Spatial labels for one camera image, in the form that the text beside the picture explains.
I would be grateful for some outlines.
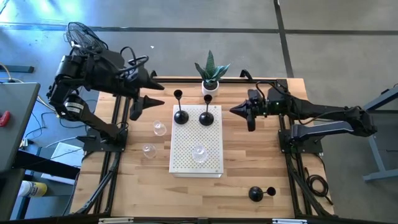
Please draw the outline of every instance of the wooden tabletop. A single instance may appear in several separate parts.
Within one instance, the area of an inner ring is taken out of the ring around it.
[[[301,78],[287,79],[294,96],[307,99]],[[177,178],[169,174],[170,140],[173,96],[176,89],[183,91],[182,105],[204,105],[199,83],[163,83],[164,91],[141,90],[165,101],[162,106],[144,110],[137,121],[129,122],[129,137],[122,154],[113,201],[113,217],[219,217],[219,218],[290,218],[294,217],[292,199],[284,155],[277,140],[279,122],[277,116],[257,117],[256,130],[248,132],[246,120],[229,112],[242,103],[253,84],[222,83],[219,95],[211,104],[222,106],[224,174],[221,178]],[[266,94],[269,85],[261,85]],[[100,93],[95,114],[105,122],[111,122],[114,97]],[[121,120],[121,103],[118,120]],[[153,122],[159,120],[167,127],[164,136],[156,136]],[[142,145],[152,143],[157,148],[154,159],[147,159]],[[72,212],[78,210],[98,185],[103,152],[95,152],[82,164]],[[303,164],[309,173],[325,177],[319,158],[303,154]],[[276,188],[274,197],[265,196],[261,202],[252,202],[248,191],[252,186],[264,190]],[[103,207],[108,195],[105,190]],[[303,209],[301,190],[297,191]],[[317,198],[324,208],[333,213],[333,207],[325,198]]]

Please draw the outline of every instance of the succulent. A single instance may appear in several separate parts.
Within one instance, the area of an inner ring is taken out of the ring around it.
[[[214,65],[213,53],[209,50],[209,55],[207,56],[206,68],[201,68],[199,64],[195,63],[195,66],[200,73],[201,78],[205,82],[205,86],[214,89],[217,87],[217,81],[225,75],[228,70],[227,66],[217,66]]]

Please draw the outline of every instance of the glass cup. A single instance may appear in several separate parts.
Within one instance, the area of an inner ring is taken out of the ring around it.
[[[157,136],[163,136],[167,132],[166,126],[160,121],[154,121],[154,132]]]
[[[202,163],[206,162],[207,157],[208,157],[208,154],[207,154],[207,150],[205,147],[195,146],[195,148],[192,151],[192,159],[195,162],[202,164]]]
[[[156,147],[153,144],[145,144],[142,147],[144,156],[148,159],[152,159],[156,156]]]

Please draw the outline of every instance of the concrete floor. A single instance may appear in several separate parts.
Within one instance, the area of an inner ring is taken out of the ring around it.
[[[97,32],[97,35],[115,51],[129,45],[136,54],[149,55],[146,67],[159,75],[197,76],[193,63],[204,63],[211,49],[216,63],[232,63],[227,76],[236,77],[240,70],[248,69],[255,77],[287,77],[279,34],[253,33],[253,29],[262,29],[261,32],[278,29],[272,0],[87,0],[84,3],[9,0],[4,5],[0,22],[26,27],[25,30],[0,27],[0,61],[34,66],[33,74],[13,75],[25,82],[41,83],[42,96],[53,82],[61,56],[67,54],[70,47],[63,39],[64,32],[42,31],[41,28],[69,21],[105,29],[118,28],[120,32]],[[395,0],[280,0],[280,8],[285,28],[290,30],[398,29],[398,2]],[[252,30],[247,30],[251,33],[122,32],[120,27]],[[362,106],[398,83],[398,35],[288,34],[286,39],[290,55],[285,58],[291,59],[294,77],[304,78],[313,103]],[[84,99],[95,99],[97,94],[84,92]],[[389,107],[397,108],[398,103],[393,101]],[[35,114],[45,111],[42,105],[35,106]],[[48,128],[35,139],[39,146],[84,133],[84,128],[61,127],[58,119],[51,116],[45,120]],[[32,119],[27,132],[36,125]],[[398,177],[368,184],[362,180],[362,175],[377,171],[367,139],[346,134],[325,137],[322,144],[336,214],[397,223]],[[386,152],[385,147],[380,150],[386,164],[397,168],[398,153]],[[27,218],[59,215],[66,204],[64,199],[32,201]],[[38,210],[37,205],[43,202],[53,205],[49,206],[52,209]]]

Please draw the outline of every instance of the perforated board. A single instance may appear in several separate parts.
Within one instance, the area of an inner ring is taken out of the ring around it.
[[[181,105],[189,115],[185,124],[173,119],[169,172],[176,177],[221,177],[223,167],[223,125],[221,106],[209,105],[214,122],[210,126],[199,123],[199,115],[206,111],[205,105]],[[173,116],[179,110],[174,105]],[[202,145],[208,153],[207,160],[199,164],[192,159],[192,151]]]

